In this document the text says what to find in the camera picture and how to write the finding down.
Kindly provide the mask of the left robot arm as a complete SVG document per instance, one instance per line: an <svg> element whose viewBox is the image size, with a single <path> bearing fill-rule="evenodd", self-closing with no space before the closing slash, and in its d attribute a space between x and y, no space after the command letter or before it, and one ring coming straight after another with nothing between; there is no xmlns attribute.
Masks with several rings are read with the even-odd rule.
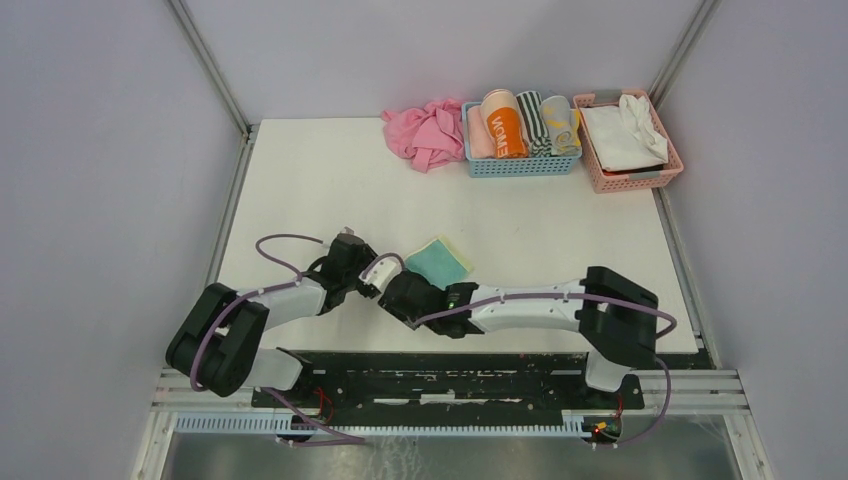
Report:
<svg viewBox="0 0 848 480"><path fill-rule="evenodd" d="M263 348L261 339L277 326L330 312L350 292L374 297L376 289L361 274L376 257L363 239L340 233L325 255L281 284L242 291L206 286L168 345L166 364L186 375L195 391L227 397L244 386L271 387L290 406L307 404L315 382L303 373L305 361Z"/></svg>

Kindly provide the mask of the pale yellow teal towel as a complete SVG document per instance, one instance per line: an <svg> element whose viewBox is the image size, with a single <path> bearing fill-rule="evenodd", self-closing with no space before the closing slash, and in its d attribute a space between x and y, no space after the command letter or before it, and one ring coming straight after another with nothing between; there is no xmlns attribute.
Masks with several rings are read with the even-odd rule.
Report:
<svg viewBox="0 0 848 480"><path fill-rule="evenodd" d="M474 266L444 235L439 235L405 258L406 268L440 289L465 281Z"/></svg>

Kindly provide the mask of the yellow grey patterned towel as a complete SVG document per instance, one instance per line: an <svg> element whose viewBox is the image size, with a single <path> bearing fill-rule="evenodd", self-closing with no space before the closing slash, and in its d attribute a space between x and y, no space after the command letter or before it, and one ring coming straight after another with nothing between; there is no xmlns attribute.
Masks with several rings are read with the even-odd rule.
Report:
<svg viewBox="0 0 848 480"><path fill-rule="evenodd" d="M554 95L542 101L540 112L547 128L553 156L579 156L582 146L577 135L579 122L568 99Z"/></svg>

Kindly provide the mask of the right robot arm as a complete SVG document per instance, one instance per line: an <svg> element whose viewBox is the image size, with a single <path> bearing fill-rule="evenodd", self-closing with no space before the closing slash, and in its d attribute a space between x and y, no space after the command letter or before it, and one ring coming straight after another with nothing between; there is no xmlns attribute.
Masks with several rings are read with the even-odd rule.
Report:
<svg viewBox="0 0 848 480"><path fill-rule="evenodd" d="M612 401L633 370L654 366L657 296L617 272L590 266L583 278L544 287L506 288L460 282L438 287L423 275L379 262L360 276L380 307L412 330L452 339L502 330L572 332L589 344L580 400L591 408Z"/></svg>

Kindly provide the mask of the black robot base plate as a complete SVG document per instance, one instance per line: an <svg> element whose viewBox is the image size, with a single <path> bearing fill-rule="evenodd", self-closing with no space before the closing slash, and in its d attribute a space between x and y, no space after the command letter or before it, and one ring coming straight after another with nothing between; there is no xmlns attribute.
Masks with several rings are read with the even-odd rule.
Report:
<svg viewBox="0 0 848 480"><path fill-rule="evenodd" d="M584 354L302 351L306 368L284 398L332 427L554 426L565 411L645 406L646 371L614 393L585 382Z"/></svg>

